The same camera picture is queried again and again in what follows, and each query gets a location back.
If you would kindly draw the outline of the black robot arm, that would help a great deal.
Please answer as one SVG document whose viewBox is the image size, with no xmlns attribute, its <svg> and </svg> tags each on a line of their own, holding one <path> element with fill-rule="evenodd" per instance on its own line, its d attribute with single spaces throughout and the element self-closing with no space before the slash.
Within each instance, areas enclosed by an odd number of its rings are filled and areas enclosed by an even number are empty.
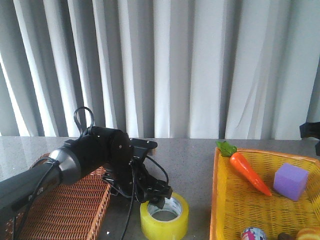
<svg viewBox="0 0 320 240">
<path fill-rule="evenodd" d="M 299 126 L 301 138 L 320 139 L 320 122 L 305 122 Z"/>
<path fill-rule="evenodd" d="M 13 218 L 30 201 L 42 197 L 59 185 L 72 185 L 104 167 L 104 180 L 121 195 L 150 202 L 162 209 L 172 188 L 167 180 L 149 174 L 144 160 L 158 144 L 106 127 L 89 127 L 76 140 L 63 146 L 32 168 L 0 183 L 0 216 Z"/>
</svg>

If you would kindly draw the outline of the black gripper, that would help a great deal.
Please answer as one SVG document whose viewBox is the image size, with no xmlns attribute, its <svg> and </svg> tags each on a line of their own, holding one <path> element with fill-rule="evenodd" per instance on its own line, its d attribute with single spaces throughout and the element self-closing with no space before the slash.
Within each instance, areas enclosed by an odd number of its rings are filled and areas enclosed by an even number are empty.
<svg viewBox="0 0 320 240">
<path fill-rule="evenodd" d="M 167 172 L 149 156 L 158 144 L 154 141 L 131 138 L 129 140 L 129 157 L 118 160 L 115 164 L 106 163 L 103 181 L 111 186 L 112 195 L 122 195 L 139 203 L 154 203 L 158 209 L 163 209 L 165 200 L 173 193 L 169 185 Z M 164 173 L 166 180 L 152 176 L 145 164 L 145 159 L 152 161 Z"/>
</svg>

